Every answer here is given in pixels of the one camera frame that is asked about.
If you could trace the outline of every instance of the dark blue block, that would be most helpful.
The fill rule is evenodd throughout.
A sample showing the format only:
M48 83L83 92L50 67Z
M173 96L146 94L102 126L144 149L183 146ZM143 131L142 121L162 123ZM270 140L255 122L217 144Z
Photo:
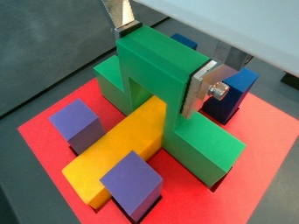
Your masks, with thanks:
M223 82L229 84L230 91L222 101L211 97L203 104L202 111L207 113L217 121L227 124L230 118L239 110L250 88L258 79L258 74L243 68L234 76Z
M182 44L185 44L186 46L189 46L193 50L197 51L198 48L198 43L194 42L193 40L190 40L189 38L186 38L182 34L175 33L171 36L173 39L175 39L178 42L181 42Z

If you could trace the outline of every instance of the red mat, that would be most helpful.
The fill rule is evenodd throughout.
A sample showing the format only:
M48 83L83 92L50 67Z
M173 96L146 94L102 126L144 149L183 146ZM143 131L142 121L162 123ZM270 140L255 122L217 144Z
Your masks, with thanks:
M106 130L124 119L92 80L20 128L44 170L58 186L82 223L130 223L112 200L95 212L75 193L62 175L75 158L67 142L48 118L80 98L98 114ZM270 104L247 95L241 110L225 129L247 148L219 189L213 193L165 150L150 164L163 176L163 199L143 223L246 223L299 134L299 122Z

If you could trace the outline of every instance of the purple block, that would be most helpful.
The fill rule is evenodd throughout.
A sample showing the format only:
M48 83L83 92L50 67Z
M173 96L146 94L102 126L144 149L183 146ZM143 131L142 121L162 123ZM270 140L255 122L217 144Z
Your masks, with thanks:
M162 195L163 178L154 168L131 151L100 182L127 215L139 221Z
M99 117L80 99L54 114L50 119L78 154L106 134Z

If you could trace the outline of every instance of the yellow block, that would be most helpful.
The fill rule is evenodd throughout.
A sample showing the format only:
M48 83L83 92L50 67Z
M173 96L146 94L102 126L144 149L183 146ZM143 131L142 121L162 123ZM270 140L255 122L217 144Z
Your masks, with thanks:
M82 200L100 208L111 195L99 182L130 151L148 160L161 150L166 104L153 97L64 167L63 174Z

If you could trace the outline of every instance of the metal bracket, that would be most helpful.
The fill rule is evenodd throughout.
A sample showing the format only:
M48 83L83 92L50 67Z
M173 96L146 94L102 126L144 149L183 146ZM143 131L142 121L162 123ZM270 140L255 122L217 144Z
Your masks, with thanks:
M143 24L135 20L128 0L100 0L99 2L116 39L123 38L130 32L143 26Z
M233 76L253 60L253 56L234 46L219 42L215 59L191 77L191 85L182 107L182 115L190 118L193 112L199 111L205 101L214 96L222 100L230 91L230 86L222 81Z

